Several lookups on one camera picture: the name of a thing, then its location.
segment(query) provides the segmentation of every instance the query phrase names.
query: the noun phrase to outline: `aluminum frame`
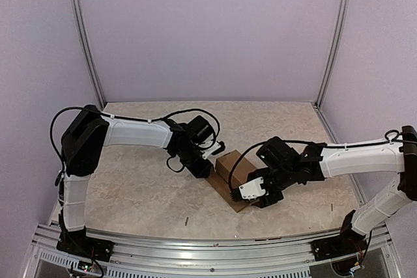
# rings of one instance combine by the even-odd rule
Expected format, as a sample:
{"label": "aluminum frame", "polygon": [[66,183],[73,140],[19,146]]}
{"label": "aluminum frame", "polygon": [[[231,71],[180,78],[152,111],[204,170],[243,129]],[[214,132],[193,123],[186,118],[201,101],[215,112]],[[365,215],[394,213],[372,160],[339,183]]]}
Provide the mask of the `aluminum frame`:
{"label": "aluminum frame", "polygon": [[[55,246],[61,230],[55,223],[39,225],[31,244],[31,257],[25,278],[36,273],[42,252],[56,265],[69,268],[71,262],[88,259],[57,251]],[[271,277],[282,273],[296,273],[317,264],[311,252],[311,241],[338,234],[339,230],[317,232],[302,236],[280,239],[252,240],[179,240],[115,234],[98,230],[87,230],[95,238],[115,243],[109,263],[100,262],[106,277]],[[373,231],[370,250],[390,247],[391,237],[385,225]],[[391,278],[399,278],[395,268]]]}
{"label": "aluminum frame", "polygon": [[76,21],[76,27],[78,30],[79,42],[83,50],[85,63],[89,72],[90,80],[93,85],[94,94],[96,96],[99,109],[103,109],[106,106],[106,97],[104,96],[103,88],[98,78],[96,66],[93,60],[93,54],[91,53],[90,43],[85,29],[83,11],[81,9],[81,0],[71,0],[72,10],[74,11],[74,17]]}
{"label": "aluminum frame", "polygon": [[315,104],[319,109],[323,104],[323,100],[326,95],[330,78],[332,76],[332,72],[334,69],[334,63],[336,61],[336,57],[338,56],[338,50],[339,50],[339,45],[341,41],[341,36],[343,33],[343,27],[345,25],[345,18],[346,18],[348,4],[349,4],[349,0],[340,0],[339,2],[339,10],[338,10],[337,18],[336,18],[336,26],[335,26],[334,33],[333,33],[333,39],[332,39],[332,44],[330,46],[330,52],[328,54],[328,58],[326,61],[326,69],[324,71],[323,79],[320,84],[319,94],[317,95],[317,99],[315,101]]}

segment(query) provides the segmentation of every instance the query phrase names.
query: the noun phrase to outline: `table surface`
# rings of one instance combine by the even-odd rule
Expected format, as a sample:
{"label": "table surface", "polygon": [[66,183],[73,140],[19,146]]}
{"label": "table surface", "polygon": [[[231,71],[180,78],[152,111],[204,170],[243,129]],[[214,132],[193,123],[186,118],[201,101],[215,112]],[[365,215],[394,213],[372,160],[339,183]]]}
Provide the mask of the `table surface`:
{"label": "table surface", "polygon": [[[104,111],[155,118],[192,107],[206,109],[219,119],[224,153],[234,149],[243,152],[273,136],[328,141],[309,103],[130,102],[107,104]],[[173,119],[187,122],[194,116],[186,113]],[[302,145],[293,147],[299,152],[303,149]],[[165,166],[167,157],[165,150],[157,148],[105,147],[89,182],[87,228],[164,238],[277,238],[338,228],[345,215],[358,208],[349,178],[339,176],[306,186],[293,185],[275,205],[263,209],[249,206],[235,213],[204,179],[194,178],[187,170],[170,171]],[[257,167],[265,166],[254,152],[247,158]],[[172,160],[172,167],[176,165],[180,167]],[[57,220],[57,213],[56,208],[53,220]]]}

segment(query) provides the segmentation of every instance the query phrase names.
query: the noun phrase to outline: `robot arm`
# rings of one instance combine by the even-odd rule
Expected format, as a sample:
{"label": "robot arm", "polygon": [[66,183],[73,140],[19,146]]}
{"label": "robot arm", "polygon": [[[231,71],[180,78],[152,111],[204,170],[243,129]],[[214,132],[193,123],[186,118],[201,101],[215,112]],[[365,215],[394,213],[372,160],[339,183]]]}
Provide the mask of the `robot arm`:
{"label": "robot arm", "polygon": [[316,260],[340,257],[366,246],[364,238],[399,209],[417,201],[417,133],[404,126],[394,138],[352,145],[308,145],[298,154],[278,137],[269,139],[257,156],[268,166],[248,175],[248,182],[232,190],[234,200],[258,200],[261,208],[283,199],[282,191],[295,183],[321,181],[344,174],[398,174],[365,206],[347,214],[338,237],[312,243]]}
{"label": "robot arm", "polygon": [[86,237],[84,208],[88,182],[98,166],[103,146],[166,149],[170,158],[178,156],[183,167],[196,178],[208,177],[213,165],[207,158],[225,149],[223,142],[216,141],[212,126],[200,115],[189,123],[177,124],[169,118],[143,122],[102,114],[93,105],[87,105],[78,114],[64,132],[61,145],[65,170],[59,182],[62,233],[57,248],[82,256],[85,251],[99,251],[96,257],[102,260],[109,258],[111,243]]}

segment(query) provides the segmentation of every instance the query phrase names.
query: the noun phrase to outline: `brown cardboard box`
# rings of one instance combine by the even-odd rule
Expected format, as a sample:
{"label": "brown cardboard box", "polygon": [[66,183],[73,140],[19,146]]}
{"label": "brown cardboard box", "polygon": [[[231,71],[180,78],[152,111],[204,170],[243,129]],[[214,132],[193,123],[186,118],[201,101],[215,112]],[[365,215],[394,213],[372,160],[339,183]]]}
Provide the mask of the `brown cardboard box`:
{"label": "brown cardboard box", "polygon": [[[236,150],[219,157],[216,160],[216,170],[213,170],[210,176],[206,178],[207,182],[235,212],[239,212],[249,205],[246,202],[233,202],[230,196],[229,185],[227,184],[229,173],[239,157],[240,152]],[[233,173],[233,186],[237,188],[239,185],[244,184],[248,174],[254,170],[256,170],[256,167],[246,158],[243,158]]]}

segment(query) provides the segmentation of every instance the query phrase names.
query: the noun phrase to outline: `white wall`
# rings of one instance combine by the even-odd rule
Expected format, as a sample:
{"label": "white wall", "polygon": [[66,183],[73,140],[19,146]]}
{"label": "white wall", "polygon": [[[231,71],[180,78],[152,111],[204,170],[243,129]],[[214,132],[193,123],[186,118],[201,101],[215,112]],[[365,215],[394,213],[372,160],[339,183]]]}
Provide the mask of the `white wall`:
{"label": "white wall", "polygon": [[339,0],[81,0],[108,101],[313,101]]}
{"label": "white wall", "polygon": [[[341,142],[417,128],[417,0],[350,0],[323,111]],[[372,198],[391,174],[359,176]],[[406,277],[417,272],[417,206],[388,221]]]}
{"label": "white wall", "polygon": [[[0,0],[0,8],[0,275],[9,278],[57,197],[51,119],[94,93],[69,0]],[[67,126],[61,119],[56,134]]]}

